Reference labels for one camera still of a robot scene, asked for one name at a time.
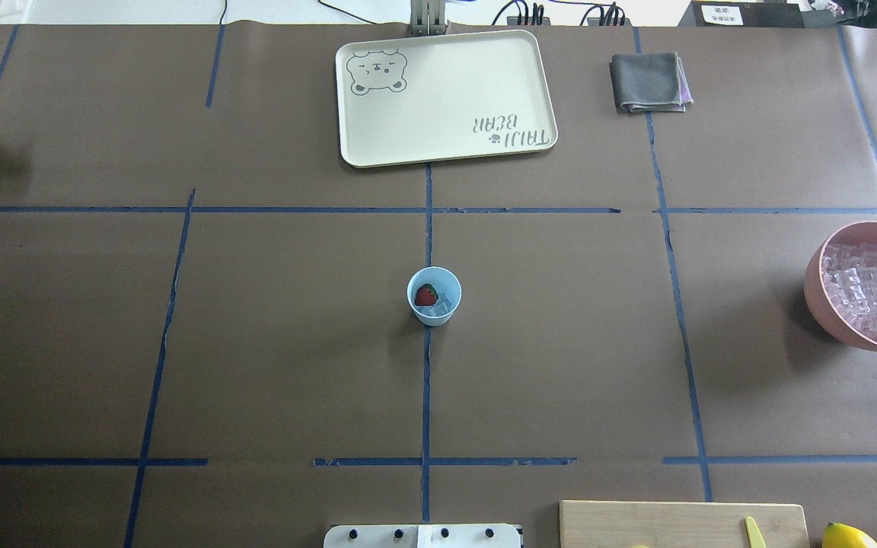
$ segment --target strawberry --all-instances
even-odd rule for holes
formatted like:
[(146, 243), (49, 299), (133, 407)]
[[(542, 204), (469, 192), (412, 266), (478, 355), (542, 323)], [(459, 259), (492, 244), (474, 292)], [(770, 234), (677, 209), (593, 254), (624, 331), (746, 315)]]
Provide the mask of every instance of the strawberry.
[(425, 284), (418, 288), (415, 294), (415, 306), (432, 306), (439, 302), (439, 292), (432, 287), (432, 284)]

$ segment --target white label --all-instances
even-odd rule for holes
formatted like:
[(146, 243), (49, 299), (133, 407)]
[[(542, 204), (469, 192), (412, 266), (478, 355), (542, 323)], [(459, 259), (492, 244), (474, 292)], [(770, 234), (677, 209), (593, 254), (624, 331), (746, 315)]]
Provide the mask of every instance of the white label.
[(742, 27), (738, 6), (703, 6), (703, 21), (709, 24), (734, 24)]

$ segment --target bear drawing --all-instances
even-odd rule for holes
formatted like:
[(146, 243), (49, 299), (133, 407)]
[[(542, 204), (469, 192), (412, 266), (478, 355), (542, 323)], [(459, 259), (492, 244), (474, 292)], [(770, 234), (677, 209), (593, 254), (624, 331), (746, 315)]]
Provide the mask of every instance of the bear drawing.
[(394, 93), (404, 91), (404, 69), (408, 59), (397, 49), (393, 52), (367, 52), (359, 56), (354, 53), (347, 59), (347, 72), (351, 73), (354, 83), (351, 91), (362, 96), (370, 90), (391, 90)]

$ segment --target folded towel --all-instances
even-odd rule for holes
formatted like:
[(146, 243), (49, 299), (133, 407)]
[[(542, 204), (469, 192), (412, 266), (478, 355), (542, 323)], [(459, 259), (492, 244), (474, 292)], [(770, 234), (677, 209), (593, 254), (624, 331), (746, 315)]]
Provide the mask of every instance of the folded towel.
[(618, 53), (611, 60), (618, 106), (629, 112), (685, 112), (689, 82), (676, 52)]

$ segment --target yellow lemon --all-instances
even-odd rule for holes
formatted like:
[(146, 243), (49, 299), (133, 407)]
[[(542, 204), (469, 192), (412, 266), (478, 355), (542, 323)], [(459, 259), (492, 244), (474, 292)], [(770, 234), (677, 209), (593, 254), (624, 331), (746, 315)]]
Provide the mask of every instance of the yellow lemon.
[(859, 528), (832, 521), (824, 528), (821, 548), (877, 548), (877, 542)]

